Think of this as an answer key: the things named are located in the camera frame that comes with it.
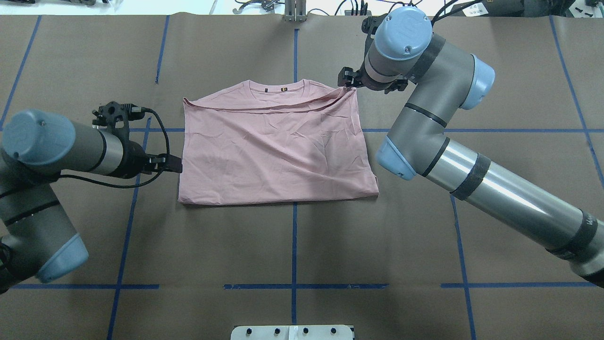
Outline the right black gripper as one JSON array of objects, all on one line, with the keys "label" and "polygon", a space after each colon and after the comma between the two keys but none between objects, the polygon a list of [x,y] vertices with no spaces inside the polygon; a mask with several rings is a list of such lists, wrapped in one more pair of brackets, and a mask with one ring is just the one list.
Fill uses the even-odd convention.
[{"label": "right black gripper", "polygon": [[[384,21],[386,14],[378,17],[370,16],[364,19],[361,24],[361,31],[366,34],[364,43],[364,57],[369,56],[369,49],[375,40],[375,33]],[[405,91],[409,82],[405,76],[397,76],[394,80],[387,83],[378,82],[372,79],[369,75],[369,69],[367,68],[369,63],[364,61],[357,71],[353,68],[343,67],[338,74],[338,87],[356,88],[365,87],[372,91],[384,91],[388,94],[393,91]]]}]

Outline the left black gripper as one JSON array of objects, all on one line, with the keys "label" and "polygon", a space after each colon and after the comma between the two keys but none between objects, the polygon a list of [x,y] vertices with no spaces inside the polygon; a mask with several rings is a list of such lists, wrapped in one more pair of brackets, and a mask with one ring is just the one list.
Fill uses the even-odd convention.
[{"label": "left black gripper", "polygon": [[119,179],[131,179],[139,174],[183,172],[183,160],[168,153],[153,155],[130,140],[129,122],[145,118],[154,110],[131,103],[110,102],[93,110],[92,126],[99,130],[103,139],[103,151],[92,173]]}]

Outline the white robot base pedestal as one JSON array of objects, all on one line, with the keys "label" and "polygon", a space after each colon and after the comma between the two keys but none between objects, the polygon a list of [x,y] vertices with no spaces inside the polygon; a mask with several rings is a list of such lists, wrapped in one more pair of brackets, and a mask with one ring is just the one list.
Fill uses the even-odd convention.
[{"label": "white robot base pedestal", "polygon": [[231,340],[355,340],[353,326],[316,325],[243,325],[234,327]]}]

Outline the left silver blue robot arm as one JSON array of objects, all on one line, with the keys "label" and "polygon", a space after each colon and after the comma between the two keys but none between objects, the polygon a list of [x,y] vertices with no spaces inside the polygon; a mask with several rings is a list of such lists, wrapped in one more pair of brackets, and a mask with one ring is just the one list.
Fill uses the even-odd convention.
[{"label": "left silver blue robot arm", "polygon": [[[93,110],[86,126],[53,112],[28,109],[13,116],[1,136],[0,288],[2,293],[37,278],[50,283],[84,264],[89,257],[51,184],[74,179],[117,188],[65,170],[118,179],[164,172],[183,172],[183,161],[172,154],[168,132],[157,112],[131,103],[110,102]],[[130,140],[129,123],[146,114],[155,117],[164,135],[165,152],[147,153]]]}]

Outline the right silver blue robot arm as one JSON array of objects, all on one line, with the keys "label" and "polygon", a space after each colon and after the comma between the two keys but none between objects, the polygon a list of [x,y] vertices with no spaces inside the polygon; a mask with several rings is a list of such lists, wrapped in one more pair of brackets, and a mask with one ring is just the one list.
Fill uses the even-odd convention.
[{"label": "right silver blue robot arm", "polygon": [[406,6],[366,17],[364,60],[343,67],[338,85],[404,91],[408,101],[376,153],[382,168],[403,180],[421,176],[567,261],[583,280],[603,286],[603,222],[537,187],[448,133],[522,133],[522,129],[450,129],[457,110],[478,106],[495,81],[494,69],[434,32],[429,18]]}]

